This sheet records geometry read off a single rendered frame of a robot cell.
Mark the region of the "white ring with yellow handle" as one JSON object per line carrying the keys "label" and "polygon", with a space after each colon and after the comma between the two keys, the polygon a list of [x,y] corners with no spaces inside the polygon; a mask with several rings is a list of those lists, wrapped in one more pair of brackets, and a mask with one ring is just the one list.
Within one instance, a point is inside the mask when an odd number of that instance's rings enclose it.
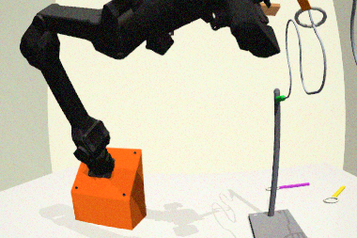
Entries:
{"label": "white ring with yellow handle", "polygon": [[[332,197],[328,197],[328,198],[325,198],[323,201],[326,202],[326,203],[336,203],[337,201],[339,201],[339,198],[337,196],[340,195],[340,193],[346,188],[346,186],[341,186],[336,192],[335,194],[333,194]],[[326,199],[329,199],[329,198],[335,198],[337,200],[335,201],[327,201]]]}

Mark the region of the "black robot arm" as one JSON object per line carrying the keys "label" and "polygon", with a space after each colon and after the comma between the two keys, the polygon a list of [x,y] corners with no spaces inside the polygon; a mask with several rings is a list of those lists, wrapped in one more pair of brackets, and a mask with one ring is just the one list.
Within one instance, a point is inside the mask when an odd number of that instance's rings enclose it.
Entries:
{"label": "black robot arm", "polygon": [[103,8],[51,4],[39,11],[21,38],[20,51],[39,69],[71,125],[73,155],[88,176],[111,178],[115,158],[106,149],[111,137],[101,120],[90,117],[61,64],[58,35],[91,41],[95,51],[122,60],[142,42],[164,55],[174,43],[169,33],[191,23],[170,0],[112,0]]}

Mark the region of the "orange handle with grey loop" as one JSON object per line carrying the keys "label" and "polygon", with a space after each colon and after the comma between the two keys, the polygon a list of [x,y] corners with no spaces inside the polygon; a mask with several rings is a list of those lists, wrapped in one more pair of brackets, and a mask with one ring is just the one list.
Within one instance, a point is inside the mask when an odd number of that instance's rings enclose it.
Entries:
{"label": "orange handle with grey loop", "polygon": [[307,11],[307,10],[317,10],[319,12],[321,12],[323,14],[323,18],[321,21],[315,23],[315,27],[318,27],[320,25],[322,25],[323,23],[325,23],[326,19],[327,19],[327,14],[326,14],[326,11],[321,8],[321,7],[316,7],[316,6],[310,6],[308,0],[297,0],[299,5],[300,5],[300,9],[296,11],[295,13],[295,21],[298,25],[302,26],[302,27],[308,27],[308,28],[312,28],[313,26],[311,24],[304,24],[302,22],[299,21],[298,17],[300,14],[302,14],[304,11]]}

